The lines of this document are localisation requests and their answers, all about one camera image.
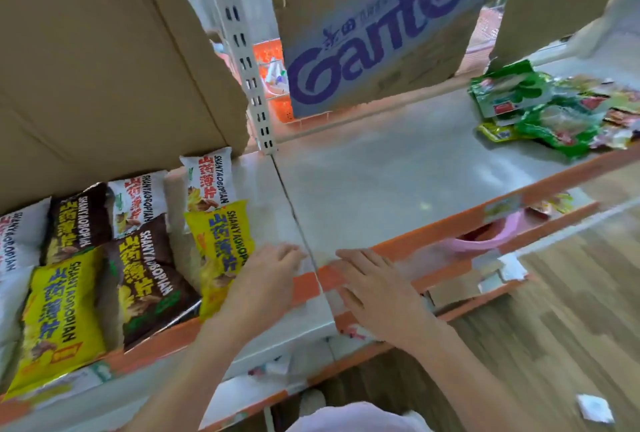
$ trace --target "brown snack bag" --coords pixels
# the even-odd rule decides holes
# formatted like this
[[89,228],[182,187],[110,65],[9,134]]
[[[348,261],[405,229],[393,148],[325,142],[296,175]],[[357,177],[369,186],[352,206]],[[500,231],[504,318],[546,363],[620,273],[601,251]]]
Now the brown snack bag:
[[120,276],[125,350],[176,323],[199,304],[200,296],[173,263],[164,214],[103,248],[110,270]]
[[82,193],[53,201],[44,265],[57,264],[111,240],[106,201],[107,185],[103,182]]

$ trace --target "pink plastic item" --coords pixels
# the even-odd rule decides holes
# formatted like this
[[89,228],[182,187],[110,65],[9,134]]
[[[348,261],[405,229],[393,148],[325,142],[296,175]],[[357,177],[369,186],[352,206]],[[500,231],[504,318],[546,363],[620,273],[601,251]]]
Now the pink plastic item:
[[446,245],[446,247],[455,251],[491,250],[498,248],[500,245],[507,243],[518,234],[518,226],[523,215],[523,210],[516,211],[516,213],[508,215],[504,220],[504,227],[502,231],[500,231],[500,233],[494,236],[491,240],[468,241],[449,238],[443,240],[442,243],[443,245]]

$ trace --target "shelf upright post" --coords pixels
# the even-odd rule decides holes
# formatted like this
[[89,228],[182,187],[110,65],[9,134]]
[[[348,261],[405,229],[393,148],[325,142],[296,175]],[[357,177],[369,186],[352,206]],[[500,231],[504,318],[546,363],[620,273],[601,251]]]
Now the shelf upright post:
[[241,85],[249,99],[247,117],[251,121],[253,136],[264,154],[276,152],[269,108],[260,78],[258,61],[253,53],[247,17],[242,0],[214,0],[222,28],[225,49],[230,54]]

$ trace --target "white snack bag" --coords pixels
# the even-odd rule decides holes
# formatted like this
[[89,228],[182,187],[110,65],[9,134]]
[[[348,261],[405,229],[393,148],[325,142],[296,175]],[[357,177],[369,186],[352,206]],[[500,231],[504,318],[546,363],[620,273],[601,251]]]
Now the white snack bag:
[[236,201],[231,147],[180,161],[187,168],[187,211],[213,211]]
[[0,216],[0,377],[20,339],[20,311],[40,263],[51,198]]
[[143,174],[108,183],[113,192],[113,237],[122,236],[156,216],[166,213],[164,177],[167,171]]
[[40,264],[51,198],[0,216],[0,277]]

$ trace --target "wooden floor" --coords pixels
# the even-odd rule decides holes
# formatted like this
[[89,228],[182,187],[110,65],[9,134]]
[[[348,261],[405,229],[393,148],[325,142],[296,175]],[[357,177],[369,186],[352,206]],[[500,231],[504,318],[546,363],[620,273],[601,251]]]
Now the wooden floor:
[[[606,205],[640,194],[640,165],[583,186]],[[453,323],[476,356],[549,430],[596,431],[577,394],[609,401],[616,425],[640,431],[640,206],[521,259],[534,280]],[[416,410],[437,432],[462,432],[434,382],[410,357],[390,351],[325,381],[330,405],[370,401]],[[284,430],[298,398],[274,407]],[[265,430],[262,416],[235,431]]]

